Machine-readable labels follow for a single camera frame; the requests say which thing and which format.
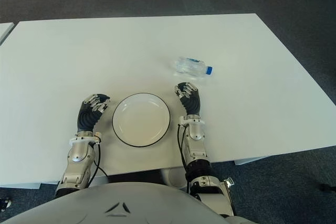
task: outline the white plate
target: white plate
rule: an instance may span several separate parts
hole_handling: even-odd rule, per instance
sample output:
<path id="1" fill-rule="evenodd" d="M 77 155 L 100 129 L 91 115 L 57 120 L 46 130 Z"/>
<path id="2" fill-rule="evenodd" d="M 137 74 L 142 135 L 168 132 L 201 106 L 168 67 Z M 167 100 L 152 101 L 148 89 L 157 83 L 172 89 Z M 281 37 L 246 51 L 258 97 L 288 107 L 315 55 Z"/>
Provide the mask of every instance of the white plate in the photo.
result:
<path id="1" fill-rule="evenodd" d="M 125 98 L 114 111 L 113 130 L 124 143 L 145 147 L 159 141 L 167 132 L 170 113 L 161 98 L 139 93 Z"/>

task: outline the wire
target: wire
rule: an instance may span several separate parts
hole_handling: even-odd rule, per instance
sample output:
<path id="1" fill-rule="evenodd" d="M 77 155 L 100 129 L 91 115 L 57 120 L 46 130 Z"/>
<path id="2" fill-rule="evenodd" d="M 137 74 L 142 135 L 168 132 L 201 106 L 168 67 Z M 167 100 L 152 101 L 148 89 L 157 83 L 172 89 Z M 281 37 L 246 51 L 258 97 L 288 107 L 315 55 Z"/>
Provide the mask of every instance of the wire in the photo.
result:
<path id="1" fill-rule="evenodd" d="M 101 167 L 99 167 L 99 166 L 97 165 L 96 161 L 94 160 L 93 162 L 94 162 L 94 164 L 98 167 L 98 169 L 100 169 L 100 170 L 105 174 L 106 178 L 109 179 L 109 176 L 107 175 L 107 173 L 106 173 Z"/>
<path id="2" fill-rule="evenodd" d="M 189 182 L 187 181 L 187 194 L 189 194 Z"/>
<path id="3" fill-rule="evenodd" d="M 182 151 L 182 147 L 183 147 L 183 140 L 184 140 L 184 136 L 185 136 L 185 131 L 187 129 L 187 127 L 184 126 L 184 131 L 183 131 L 183 135 L 182 135 L 182 141 L 180 143 L 180 126 L 178 125 L 177 127 L 177 143 L 179 144 L 179 150 L 180 150 L 180 154 L 181 154 L 181 159 L 182 159 L 182 164 L 183 167 L 185 169 L 185 171 L 187 171 L 187 165 L 183 156 L 183 151 Z M 189 194 L 189 181 L 187 181 L 187 194 Z"/>
<path id="4" fill-rule="evenodd" d="M 101 153 L 100 153 L 100 144 L 98 144 L 98 162 L 97 162 L 97 168 L 96 168 L 96 170 L 95 170 L 95 172 L 94 172 L 92 178 L 91 178 L 90 181 L 88 182 L 88 187 L 91 185 L 91 183 L 92 183 L 92 181 L 93 181 L 94 177 L 96 176 L 97 171 L 98 171 L 98 169 L 99 169 L 99 165 L 100 165 L 100 155 L 101 155 Z"/>
<path id="5" fill-rule="evenodd" d="M 180 154 L 181 154 L 181 159 L 182 159 L 182 164 L 184 169 L 187 171 L 187 164 L 185 162 L 184 156 L 183 156 L 183 152 L 182 152 L 182 144 L 183 144 L 183 140 L 184 140 L 184 134 L 185 134 L 185 130 L 186 127 L 184 128 L 184 132 L 183 132 L 183 137 L 182 137 L 182 143 L 180 143 L 180 125 L 177 126 L 177 143 L 179 144 L 179 149 L 180 149 Z"/>

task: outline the white table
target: white table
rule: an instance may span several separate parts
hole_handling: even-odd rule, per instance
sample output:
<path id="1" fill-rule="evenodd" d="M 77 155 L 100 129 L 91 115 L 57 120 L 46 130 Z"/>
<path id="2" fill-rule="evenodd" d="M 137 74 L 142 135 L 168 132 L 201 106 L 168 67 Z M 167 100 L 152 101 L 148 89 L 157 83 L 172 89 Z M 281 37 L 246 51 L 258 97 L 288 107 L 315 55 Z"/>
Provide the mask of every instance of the white table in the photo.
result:
<path id="1" fill-rule="evenodd" d="M 181 166 L 181 81 L 200 90 L 212 162 L 336 145 L 335 105 L 255 14 L 20 22 L 0 56 L 0 185 L 58 180 L 92 93 L 112 97 L 96 128 L 108 174 Z M 213 74 L 176 74 L 179 56 Z M 111 126 L 118 103 L 138 92 L 160 96 L 171 113 L 166 136 L 145 148 L 125 145 Z"/>
<path id="2" fill-rule="evenodd" d="M 6 35 L 10 32 L 14 23 L 1 23 L 0 24 L 0 45 L 3 42 Z"/>

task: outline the bottle label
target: bottle label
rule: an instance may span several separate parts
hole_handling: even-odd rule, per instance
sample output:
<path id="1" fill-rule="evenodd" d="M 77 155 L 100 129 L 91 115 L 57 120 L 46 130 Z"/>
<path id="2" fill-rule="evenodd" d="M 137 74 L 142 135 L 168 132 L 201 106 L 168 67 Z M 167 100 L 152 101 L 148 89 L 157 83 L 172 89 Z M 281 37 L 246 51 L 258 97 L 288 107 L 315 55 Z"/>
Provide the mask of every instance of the bottle label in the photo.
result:
<path id="1" fill-rule="evenodd" d="M 195 60 L 195 59 L 192 59 L 192 58 L 187 58 L 188 60 L 190 61 L 193 61 L 193 62 L 199 62 L 199 60 Z"/>

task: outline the robot forearm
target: robot forearm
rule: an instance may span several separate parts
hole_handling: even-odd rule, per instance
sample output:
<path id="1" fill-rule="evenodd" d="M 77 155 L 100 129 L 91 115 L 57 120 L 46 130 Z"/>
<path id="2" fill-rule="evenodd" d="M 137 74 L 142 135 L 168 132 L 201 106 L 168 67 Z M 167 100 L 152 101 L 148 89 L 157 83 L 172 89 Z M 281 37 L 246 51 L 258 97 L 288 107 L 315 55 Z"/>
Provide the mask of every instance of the robot forearm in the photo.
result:
<path id="1" fill-rule="evenodd" d="M 101 140 L 99 132 L 93 135 L 93 127 L 108 103 L 109 97 L 103 94 L 93 94 L 83 101 L 77 120 L 78 132 L 70 140 L 68 165 L 56 189 L 56 198 L 89 186 L 91 165 L 96 156 L 93 146 Z"/>
<path id="2" fill-rule="evenodd" d="M 187 183 L 190 194 L 221 215 L 233 215 L 226 183 L 221 183 L 211 167 L 207 156 L 203 131 L 204 121 L 199 116 L 200 98 L 198 89 L 189 82 L 175 87 L 175 93 L 186 108 L 187 116 L 180 117 L 180 127 L 184 127 L 181 149 L 185 159 Z"/>

